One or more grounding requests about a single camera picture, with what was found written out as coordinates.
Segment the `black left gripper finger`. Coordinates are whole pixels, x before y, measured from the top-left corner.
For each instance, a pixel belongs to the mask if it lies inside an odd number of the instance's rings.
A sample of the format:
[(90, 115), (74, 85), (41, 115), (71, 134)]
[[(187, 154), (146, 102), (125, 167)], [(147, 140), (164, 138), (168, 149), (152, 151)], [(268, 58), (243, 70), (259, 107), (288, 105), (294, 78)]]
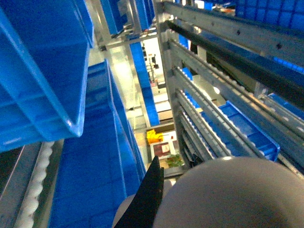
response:
[(152, 160), (138, 191), (122, 216), (114, 224), (115, 228), (151, 228), (162, 202), (164, 169), (159, 157)]

